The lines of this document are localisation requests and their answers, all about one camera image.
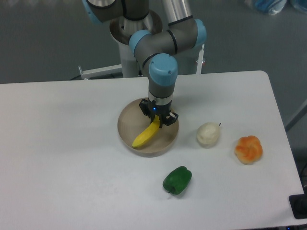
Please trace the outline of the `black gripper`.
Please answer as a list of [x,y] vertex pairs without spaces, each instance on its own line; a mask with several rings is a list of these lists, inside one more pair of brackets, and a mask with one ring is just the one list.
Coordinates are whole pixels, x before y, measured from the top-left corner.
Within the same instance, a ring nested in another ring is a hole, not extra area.
[[151,121],[155,116],[159,117],[159,128],[163,125],[170,126],[178,119],[178,114],[170,111],[172,98],[156,98],[154,96],[148,96],[148,99],[142,99],[139,103],[139,107],[145,116],[148,116]]

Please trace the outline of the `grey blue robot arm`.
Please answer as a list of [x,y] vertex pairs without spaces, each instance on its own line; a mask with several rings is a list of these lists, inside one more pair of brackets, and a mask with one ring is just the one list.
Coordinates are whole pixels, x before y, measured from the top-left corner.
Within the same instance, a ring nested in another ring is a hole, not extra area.
[[139,107],[159,126],[169,126],[178,115],[171,111],[178,64],[174,55],[205,43],[206,28],[194,19],[187,0],[164,0],[168,29],[162,31],[158,15],[149,9],[147,0],[85,0],[84,8],[94,22],[118,23],[118,36],[136,59],[143,76],[149,81],[148,98]]

